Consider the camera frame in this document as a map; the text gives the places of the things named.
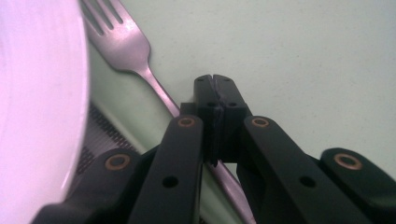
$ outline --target hole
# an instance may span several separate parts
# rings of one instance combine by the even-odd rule
[[[190,118],[180,119],[177,122],[178,126],[185,127],[185,128],[188,128],[188,127],[194,125],[194,123],[195,123],[195,120],[194,119],[190,119]]]
[[[125,158],[123,157],[116,157],[109,161],[112,166],[119,166],[125,163]]]
[[[304,185],[304,186],[306,186],[307,188],[314,188],[316,185],[317,185],[317,183],[315,182],[315,180],[313,180],[311,177],[308,177],[308,176],[302,176],[301,178],[300,178],[300,182]]]
[[[352,159],[350,159],[350,158],[348,158],[348,157],[341,157],[340,160],[341,160],[343,163],[347,164],[347,165],[355,166],[355,165],[357,164],[356,161],[354,161],[354,160],[352,160]]]
[[[210,107],[215,107],[216,106],[216,104],[213,103],[213,102],[209,102],[209,103],[207,103],[207,105],[210,106]]]
[[[253,119],[251,122],[254,126],[261,128],[265,128],[270,124],[266,119]]]
[[[172,175],[163,179],[163,186],[166,187],[167,189],[174,188],[177,186],[177,184],[178,184],[177,178]]]

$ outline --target fork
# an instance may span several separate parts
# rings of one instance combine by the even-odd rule
[[[101,15],[90,0],[83,2],[92,15],[89,19],[85,13],[89,39],[103,58],[114,69],[136,73],[145,79],[172,116],[177,117],[177,104],[149,69],[149,41],[122,3],[119,0],[109,0],[110,8],[103,0],[98,0],[97,4],[103,12]]]

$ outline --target white plate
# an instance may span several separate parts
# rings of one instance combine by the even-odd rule
[[[88,59],[77,1],[2,1],[0,223],[28,223],[70,185],[85,130]]]
[[[230,77],[306,153],[349,148],[396,177],[396,1],[122,2],[177,103],[198,76]],[[159,144],[170,116],[154,92],[91,54],[93,100],[140,150]],[[235,223],[213,185],[205,178],[202,215]]]

